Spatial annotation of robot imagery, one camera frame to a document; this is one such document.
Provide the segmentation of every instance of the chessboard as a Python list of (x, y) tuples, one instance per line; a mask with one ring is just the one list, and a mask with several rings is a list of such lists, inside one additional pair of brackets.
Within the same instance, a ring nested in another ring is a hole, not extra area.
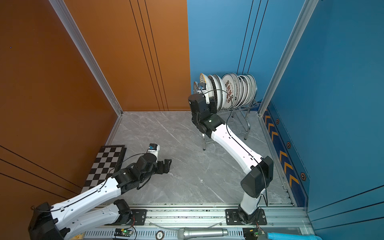
[(120, 170), (126, 150), (125, 145), (101, 147), (81, 192), (99, 185)]

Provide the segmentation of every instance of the microphone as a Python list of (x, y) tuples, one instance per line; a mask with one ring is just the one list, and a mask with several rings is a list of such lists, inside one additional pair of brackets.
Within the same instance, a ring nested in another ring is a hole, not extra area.
[(202, 237), (222, 237), (227, 235), (228, 230), (224, 228), (181, 228), (177, 231), (177, 239), (179, 240)]

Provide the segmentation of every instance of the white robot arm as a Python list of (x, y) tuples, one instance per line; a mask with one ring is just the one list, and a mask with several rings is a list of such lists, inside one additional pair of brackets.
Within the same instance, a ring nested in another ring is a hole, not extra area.
[(52, 206), (45, 202), (36, 207), (28, 227), (31, 240), (68, 240), (100, 225), (128, 223), (132, 212), (124, 200), (116, 200), (98, 210), (89, 210), (131, 189), (140, 189), (153, 174), (168, 173), (172, 160), (157, 161), (159, 150), (160, 146), (150, 144), (147, 153), (136, 163), (120, 169), (94, 188)]
[(215, 104), (207, 104), (203, 94), (190, 95), (188, 100), (193, 124), (200, 132), (224, 147), (246, 174), (240, 182), (245, 193), (238, 208), (239, 218), (245, 224), (254, 222), (260, 197), (273, 179), (272, 159), (268, 156), (263, 158), (244, 144), (224, 120), (215, 114)]

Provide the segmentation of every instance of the plate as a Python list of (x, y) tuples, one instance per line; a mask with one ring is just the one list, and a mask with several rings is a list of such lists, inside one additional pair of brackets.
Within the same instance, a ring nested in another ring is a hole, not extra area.
[(244, 99), (244, 102), (242, 103), (242, 106), (245, 106), (247, 105), (247, 103), (249, 102), (249, 99), (251, 98), (252, 83), (251, 83), (251, 79), (244, 75), (240, 75), (239, 77), (241, 77), (244, 80), (244, 83), (247, 86), (247, 93), (245, 94), (245, 99)]
[(227, 98), (227, 92), (226, 92), (226, 89), (225, 89), (225, 85), (224, 85), (224, 82), (223, 82), (223, 80), (219, 77), (219, 76), (217, 76), (216, 74), (213, 74), (212, 75), (214, 78), (216, 78), (217, 80), (218, 80), (218, 82), (220, 83), (220, 85), (221, 85), (221, 90), (222, 91), (220, 91), (221, 92), (221, 94), (222, 94), (222, 105), (220, 106), (220, 109), (218, 109), (218, 111), (219, 110), (221, 110), (222, 108), (223, 108), (223, 105), (224, 105), (224, 101), (226, 100), (226, 98)]
[(236, 106), (237, 103), (239, 102), (239, 96), (240, 96), (240, 81), (239, 78), (235, 73), (230, 73), (234, 82), (235, 82), (235, 98), (233, 99), (233, 106)]
[(250, 102), (252, 102), (253, 99), (255, 99), (256, 95), (257, 95), (257, 85), (256, 85), (256, 80), (255, 78), (251, 75), (251, 74), (246, 74), (246, 76), (248, 76), (250, 79), (251, 79), (251, 83), (252, 83), (252, 87), (253, 87), (253, 91), (251, 93), (251, 99), (250, 99)]
[(239, 107), (241, 101), (243, 100), (243, 96), (244, 96), (244, 82), (241, 78), (239, 78), (239, 76), (237, 76), (237, 78), (239, 80), (240, 92), (239, 92), (239, 96), (238, 96), (239, 100), (237, 102), (236, 107)]
[(214, 93), (214, 98), (215, 98), (215, 102), (216, 102), (216, 108), (218, 110), (219, 106), (221, 106), (221, 104), (222, 104), (222, 101), (221, 101), (222, 95), (221, 95), (221, 91), (220, 91), (221, 85), (212, 75), (209, 75), (208, 78), (211, 81), (212, 87), (214, 89), (213, 93)]
[(241, 80), (243, 83), (243, 97), (241, 98), (241, 101), (238, 104), (238, 106), (241, 107), (244, 105), (244, 102), (248, 97), (248, 82), (245, 79), (243, 79), (243, 77), (241, 76), (239, 76), (239, 80)]
[(211, 81), (205, 74), (200, 73), (200, 83), (206, 83), (206, 89), (209, 93), (205, 93), (204, 95), (206, 96), (206, 94), (208, 94), (208, 97), (213, 97), (214, 92), (212, 90), (214, 88), (212, 87)]
[(248, 85), (250, 86), (250, 89), (251, 89), (251, 91), (249, 93), (249, 96), (247, 98), (247, 101), (245, 102), (245, 105), (248, 105), (248, 104), (250, 104), (252, 102), (252, 93), (255, 90), (255, 84), (254, 84), (253, 80), (249, 76), (247, 76), (247, 75), (243, 75), (243, 76), (248, 81)]
[(235, 80), (233, 79), (231, 74), (224, 75), (222, 80), (225, 85), (225, 89), (227, 91), (227, 97), (225, 98), (225, 102), (222, 108), (230, 109), (232, 106), (232, 102), (235, 98), (235, 91), (236, 91)]

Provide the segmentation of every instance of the yellow chevron stripe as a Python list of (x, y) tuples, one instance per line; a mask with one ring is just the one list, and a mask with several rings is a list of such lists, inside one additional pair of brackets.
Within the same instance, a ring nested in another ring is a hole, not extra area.
[(271, 132), (271, 126), (274, 127), (273, 123), (268, 123), (268, 132)]
[(279, 136), (279, 135), (277, 134), (277, 132), (272, 131), (272, 142), (273, 142), (273, 136), (274, 136), (274, 135)]
[(290, 169), (293, 170), (293, 167), (292, 167), (290, 164), (288, 164), (287, 162), (285, 162), (285, 163), (284, 163), (284, 172), (285, 172), (285, 173), (287, 173), (287, 167), (289, 167)]
[(280, 162), (281, 162), (281, 156), (282, 156), (282, 155), (288, 157), (287, 154), (286, 154), (285, 152), (280, 151)]
[(267, 119), (267, 118), (269, 118), (269, 119), (270, 119), (270, 118), (271, 118), (271, 116), (265, 116), (265, 125), (266, 125), (266, 119)]
[(292, 176), (291, 174), (289, 175), (289, 186), (292, 188), (292, 180), (294, 180), (295, 182), (297, 182), (297, 184), (300, 184), (299, 183), (299, 180), (297, 180), (294, 176)]

